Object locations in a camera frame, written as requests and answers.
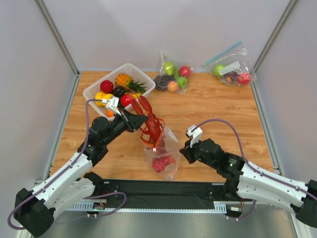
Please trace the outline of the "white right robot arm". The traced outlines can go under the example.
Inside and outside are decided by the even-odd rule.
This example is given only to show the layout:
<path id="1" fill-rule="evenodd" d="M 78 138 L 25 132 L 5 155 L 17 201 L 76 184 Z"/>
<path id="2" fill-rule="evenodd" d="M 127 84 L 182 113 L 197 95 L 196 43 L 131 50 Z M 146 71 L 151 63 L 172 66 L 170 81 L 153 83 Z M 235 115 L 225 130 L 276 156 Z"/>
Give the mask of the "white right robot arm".
<path id="1" fill-rule="evenodd" d="M 295 214 L 300 222 L 317 226 L 317 182 L 296 181 L 246 163 L 242 157 L 225 152 L 211 139 L 191 145 L 186 141 L 180 153 L 192 164 L 199 161 L 226 179 L 224 193 L 229 200 L 239 198 L 267 203 Z"/>

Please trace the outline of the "red fake lobster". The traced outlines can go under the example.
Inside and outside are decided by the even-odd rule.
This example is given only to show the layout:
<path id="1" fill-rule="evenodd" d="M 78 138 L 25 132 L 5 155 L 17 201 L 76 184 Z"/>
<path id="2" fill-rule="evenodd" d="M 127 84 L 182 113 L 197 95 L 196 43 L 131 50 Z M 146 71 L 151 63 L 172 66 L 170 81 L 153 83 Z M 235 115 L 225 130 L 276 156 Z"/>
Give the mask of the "red fake lobster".
<path id="1" fill-rule="evenodd" d="M 133 99 L 131 105 L 134 111 L 140 116 L 146 116 L 145 127 L 140 128 L 141 140 L 148 146 L 156 148 L 160 139 L 162 138 L 165 121 L 157 118 L 153 112 L 152 106 L 143 95 L 137 96 L 137 100 Z"/>

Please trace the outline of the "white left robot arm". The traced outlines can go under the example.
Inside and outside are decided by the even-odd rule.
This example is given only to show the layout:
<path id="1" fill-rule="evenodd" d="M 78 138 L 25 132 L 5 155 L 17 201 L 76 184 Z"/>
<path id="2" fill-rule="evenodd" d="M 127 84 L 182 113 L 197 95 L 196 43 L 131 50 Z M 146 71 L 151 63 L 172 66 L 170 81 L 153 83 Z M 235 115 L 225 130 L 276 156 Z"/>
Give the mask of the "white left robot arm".
<path id="1" fill-rule="evenodd" d="M 122 109 L 113 121 L 97 117 L 87 123 L 85 140 L 70 160 L 38 186 L 31 190 L 23 188 L 16 194 L 8 225 L 13 225 L 14 218 L 20 230 L 38 238 L 71 205 L 86 197 L 97 198 L 102 178 L 90 170 L 108 153 L 111 142 L 125 131 L 137 131 L 147 119 Z"/>

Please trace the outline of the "orange zip top bag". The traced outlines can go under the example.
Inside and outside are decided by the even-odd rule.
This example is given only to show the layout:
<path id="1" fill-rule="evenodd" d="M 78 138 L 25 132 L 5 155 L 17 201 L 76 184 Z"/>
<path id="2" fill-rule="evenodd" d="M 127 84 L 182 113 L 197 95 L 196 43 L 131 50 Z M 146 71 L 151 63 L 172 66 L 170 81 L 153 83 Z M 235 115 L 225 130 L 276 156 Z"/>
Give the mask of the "orange zip top bag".
<path id="1" fill-rule="evenodd" d="M 157 173 L 152 168 L 152 160 L 154 158 L 160 158 L 164 156 L 173 157 L 176 160 L 176 164 L 169 164 L 169 166 L 166 167 L 162 172 Z M 180 153 L 178 139 L 176 138 L 170 127 L 165 125 L 162 138 L 160 139 L 158 146 L 156 148 L 152 148 L 148 145 L 145 145 L 144 162 L 148 166 L 148 168 L 162 180 L 172 181 L 174 180 L 174 177 L 176 175 L 179 160 Z"/>

